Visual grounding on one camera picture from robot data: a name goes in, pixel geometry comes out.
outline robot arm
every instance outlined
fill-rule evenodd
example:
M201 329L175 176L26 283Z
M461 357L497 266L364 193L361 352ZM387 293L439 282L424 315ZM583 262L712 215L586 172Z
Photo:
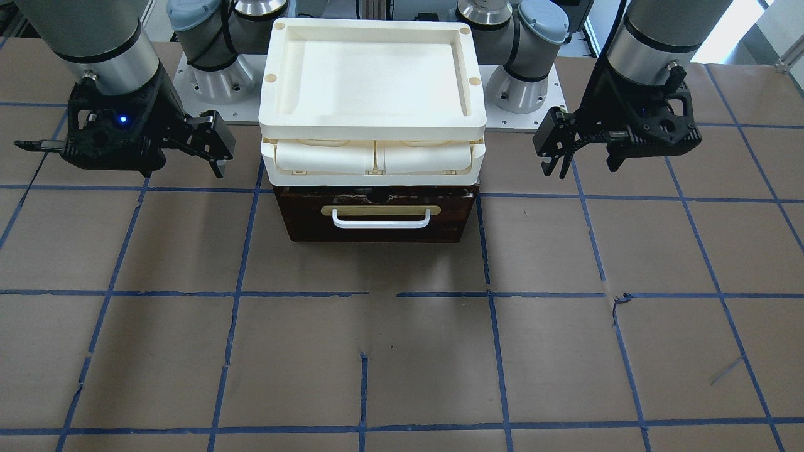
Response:
M234 137L214 110L187 115L170 77L127 2L18 0L76 85L68 102L67 141L19 141L24 150L58 152L84 169L165 165L162 148L204 158L217 177Z
M612 172L627 158L681 155L701 142L683 65L731 0L633 0L623 14L625 3L579 109L551 108L533 137L545 175L563 159L563 179L575 152L592 142L607 143Z

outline dark wooden box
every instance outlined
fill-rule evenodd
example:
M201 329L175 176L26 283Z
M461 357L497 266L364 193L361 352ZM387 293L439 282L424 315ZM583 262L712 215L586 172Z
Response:
M346 242L458 242L461 239L479 185L469 187L273 187L282 219L293 241ZM375 206L374 208L352 208ZM416 210L418 216L398 216L394 206ZM424 228L344 229L333 223L332 208L343 220L422 220L424 209L436 212ZM360 209L359 216L350 212ZM380 212L382 215L371 215Z

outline drawer handle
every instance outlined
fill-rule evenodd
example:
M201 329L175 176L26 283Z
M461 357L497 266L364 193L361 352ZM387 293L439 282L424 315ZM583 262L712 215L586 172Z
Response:
M332 209L332 223L342 229L422 229L430 224L430 209L425 210L423 220L413 221L349 221L338 218L338 209Z

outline brown wooden drawer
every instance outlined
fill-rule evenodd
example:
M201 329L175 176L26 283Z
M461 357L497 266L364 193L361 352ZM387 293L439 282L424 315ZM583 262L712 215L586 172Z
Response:
M273 187L293 241L458 242L478 197L469 187ZM345 229L345 221L416 221L431 211L423 228Z

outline metal plate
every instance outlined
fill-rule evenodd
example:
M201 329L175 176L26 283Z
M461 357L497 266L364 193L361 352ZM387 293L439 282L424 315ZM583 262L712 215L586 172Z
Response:
M480 67L483 89L486 89L486 84L496 68L497 66ZM561 90L555 65L550 69L548 80L550 84L547 97L545 97L542 106L533 113L510 113L486 99L486 132L533 132L539 128L539 123L544 119L550 107L566 108L567 103L564 100L564 91Z
M184 109L193 116L198 116L201 112L209 109L217 110L228 124L259 124L257 118L260 113L260 88L262 87L261 81L265 73L265 58L265 55L245 55L246 62L256 73L254 91L240 102L218 105L201 99L195 92L191 83L191 67L187 65L187 56L182 54L173 84L176 86L178 96L182 99Z

